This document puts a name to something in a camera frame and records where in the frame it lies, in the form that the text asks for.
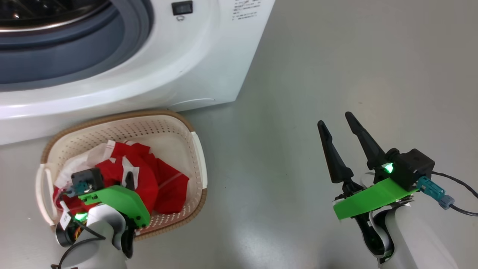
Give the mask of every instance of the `washing machine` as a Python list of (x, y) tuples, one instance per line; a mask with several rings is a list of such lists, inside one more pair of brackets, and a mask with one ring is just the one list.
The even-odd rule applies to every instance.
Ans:
[(0, 145), (234, 101), (274, 0), (0, 1)]

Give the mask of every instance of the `switch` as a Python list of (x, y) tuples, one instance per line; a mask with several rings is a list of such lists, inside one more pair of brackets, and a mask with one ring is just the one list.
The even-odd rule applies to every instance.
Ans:
[(173, 7), (174, 16), (193, 13), (192, 1), (176, 2), (172, 3), (171, 5)]

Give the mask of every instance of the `red cloth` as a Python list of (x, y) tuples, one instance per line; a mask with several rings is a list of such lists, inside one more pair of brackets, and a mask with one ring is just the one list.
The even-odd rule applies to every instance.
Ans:
[[(104, 178), (105, 187), (121, 184), (125, 173), (123, 159), (131, 163), (133, 167), (139, 168), (137, 178), (138, 186), (136, 193), (139, 194), (149, 213), (155, 210), (161, 214), (172, 214), (181, 212), (186, 201), (187, 182), (189, 178), (156, 158), (149, 153), (150, 147), (134, 143), (127, 145), (115, 143), (111, 158), (96, 165)], [(58, 195), (58, 188), (55, 187), (53, 197)], [(87, 212), (93, 205), (85, 205), (77, 197), (69, 198), (64, 196), (64, 201), (73, 214)], [(57, 208), (61, 208), (59, 201), (56, 201)]]

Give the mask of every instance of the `floor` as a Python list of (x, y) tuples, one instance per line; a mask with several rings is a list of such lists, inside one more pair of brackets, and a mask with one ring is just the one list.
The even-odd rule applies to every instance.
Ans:
[[(352, 111), (385, 150), (414, 147), (478, 189), (478, 2), (277, 0), (234, 103), (184, 112), (201, 138), (208, 197), (191, 223), (135, 244), (130, 269), (376, 268), (360, 230), (339, 222), (316, 123), (357, 177)], [(48, 138), (0, 147), (0, 259), (48, 268), (64, 249), (38, 213), (33, 178)], [(467, 191), (434, 177), (456, 204)], [(413, 210), (462, 269), (478, 264), (478, 220), (417, 195)]]

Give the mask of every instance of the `laundry basket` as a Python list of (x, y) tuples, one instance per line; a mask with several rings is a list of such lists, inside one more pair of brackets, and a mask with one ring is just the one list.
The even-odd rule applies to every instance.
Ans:
[(86, 122), (60, 132), (47, 144), (36, 175), (35, 192), (40, 212), (49, 225), (59, 220), (52, 196), (54, 181), (65, 162), (108, 140), (126, 139), (151, 147), (156, 157), (189, 177), (182, 211), (169, 215), (153, 212), (150, 225), (136, 231), (136, 240), (171, 231), (196, 217), (207, 196), (206, 164), (199, 138), (181, 115), (150, 110)]

